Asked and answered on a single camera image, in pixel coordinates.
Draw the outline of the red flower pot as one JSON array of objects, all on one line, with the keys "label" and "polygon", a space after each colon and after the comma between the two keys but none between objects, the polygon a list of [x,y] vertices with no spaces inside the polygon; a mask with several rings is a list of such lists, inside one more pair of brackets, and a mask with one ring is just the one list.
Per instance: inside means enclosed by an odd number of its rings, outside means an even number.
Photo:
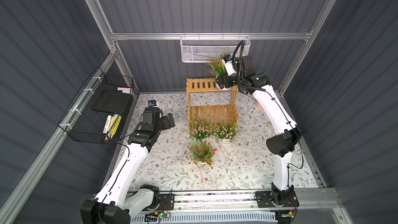
[{"label": "red flower pot", "polygon": [[218,57],[211,57],[209,62],[207,63],[210,66],[209,72],[215,77],[227,75],[227,70],[225,64],[223,63],[223,58],[227,54],[222,54]]},{"label": "red flower pot", "polygon": [[214,167],[213,157],[217,153],[218,149],[213,147],[210,142],[189,142],[188,150],[190,163],[209,167],[211,169]]}]

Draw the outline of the pink flower pot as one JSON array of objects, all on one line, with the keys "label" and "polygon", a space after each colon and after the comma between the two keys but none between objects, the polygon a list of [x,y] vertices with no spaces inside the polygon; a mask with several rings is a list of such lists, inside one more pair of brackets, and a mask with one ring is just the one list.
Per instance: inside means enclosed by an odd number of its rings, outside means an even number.
[{"label": "pink flower pot", "polygon": [[217,140],[218,145],[221,149],[229,148],[234,138],[238,135],[239,131],[237,129],[237,122],[233,124],[219,124],[214,125],[212,134]]},{"label": "pink flower pot", "polygon": [[198,143],[206,142],[213,134],[212,124],[205,120],[190,121],[190,130],[188,134]]}]

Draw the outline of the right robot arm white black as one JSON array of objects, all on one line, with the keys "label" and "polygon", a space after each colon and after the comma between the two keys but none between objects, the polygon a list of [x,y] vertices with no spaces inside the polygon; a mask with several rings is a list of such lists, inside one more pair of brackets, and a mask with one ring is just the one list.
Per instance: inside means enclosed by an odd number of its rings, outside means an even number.
[{"label": "right robot arm white black", "polygon": [[275,132],[273,137],[266,140],[266,146],[274,156],[274,179],[268,199],[276,207],[283,207],[287,203],[298,207],[290,168],[293,166],[293,151],[302,133],[282,106],[269,78],[263,73],[257,74],[249,63],[251,58],[243,55],[244,46],[245,41],[240,40],[234,52],[222,58],[221,63],[227,73],[216,78],[216,85],[220,89],[237,86],[239,90],[251,94],[263,108]]}]

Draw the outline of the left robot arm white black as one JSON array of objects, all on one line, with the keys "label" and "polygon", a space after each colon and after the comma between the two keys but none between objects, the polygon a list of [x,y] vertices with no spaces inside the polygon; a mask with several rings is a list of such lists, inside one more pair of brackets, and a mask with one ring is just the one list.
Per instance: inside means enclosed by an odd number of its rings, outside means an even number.
[{"label": "left robot arm white black", "polygon": [[174,126],[173,115],[163,114],[156,101],[150,100],[140,122],[128,136],[124,155],[114,173],[94,200],[86,200],[81,206],[84,224],[129,224],[141,211],[159,207],[160,190],[157,186],[143,185],[131,197],[127,192],[161,132]]}]

